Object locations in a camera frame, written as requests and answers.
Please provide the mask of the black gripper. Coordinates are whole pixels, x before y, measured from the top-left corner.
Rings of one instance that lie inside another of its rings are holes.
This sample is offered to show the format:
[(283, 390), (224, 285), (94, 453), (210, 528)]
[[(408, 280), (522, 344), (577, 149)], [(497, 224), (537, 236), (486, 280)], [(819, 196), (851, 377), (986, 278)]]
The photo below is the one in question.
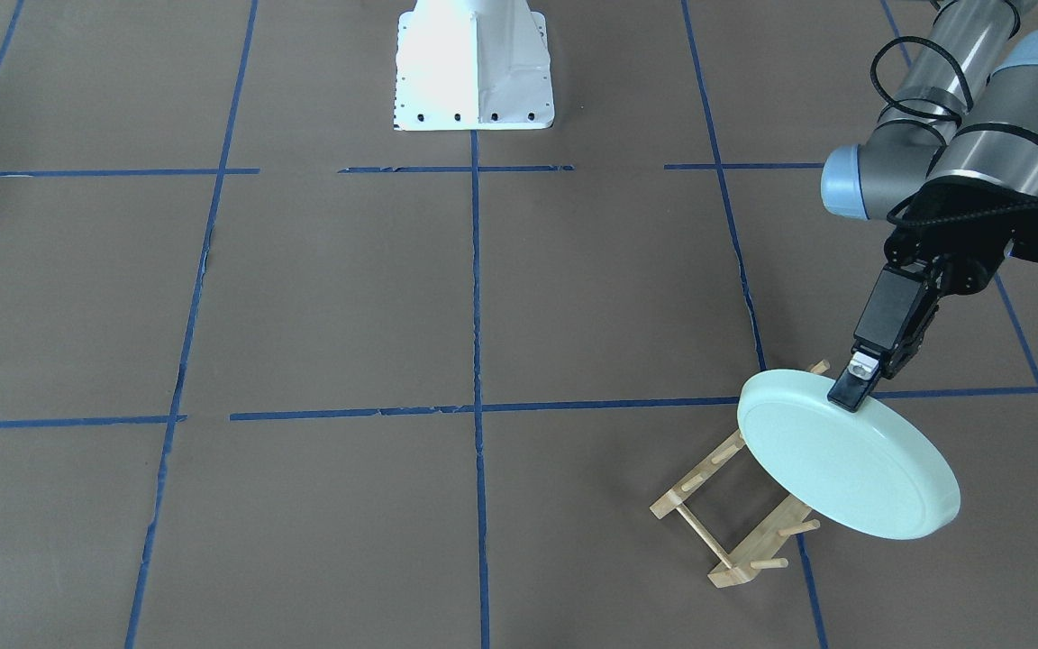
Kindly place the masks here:
[(973, 295), (987, 288), (1015, 233), (1038, 213), (1037, 200), (993, 185), (923, 185), (893, 206), (886, 266), (862, 309), (852, 357), (828, 401), (856, 412), (882, 379), (901, 372), (923, 344), (941, 293)]

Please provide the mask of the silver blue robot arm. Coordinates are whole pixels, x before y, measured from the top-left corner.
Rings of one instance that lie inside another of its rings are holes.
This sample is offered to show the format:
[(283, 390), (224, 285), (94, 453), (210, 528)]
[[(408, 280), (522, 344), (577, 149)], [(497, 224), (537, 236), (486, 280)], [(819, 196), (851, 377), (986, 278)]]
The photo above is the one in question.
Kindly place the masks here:
[(975, 295), (1008, 258), (1038, 264), (1038, 30), (1031, 1), (943, 1), (872, 134), (836, 148), (821, 201), (893, 229), (885, 266), (828, 398), (853, 412), (916, 356), (947, 296)]

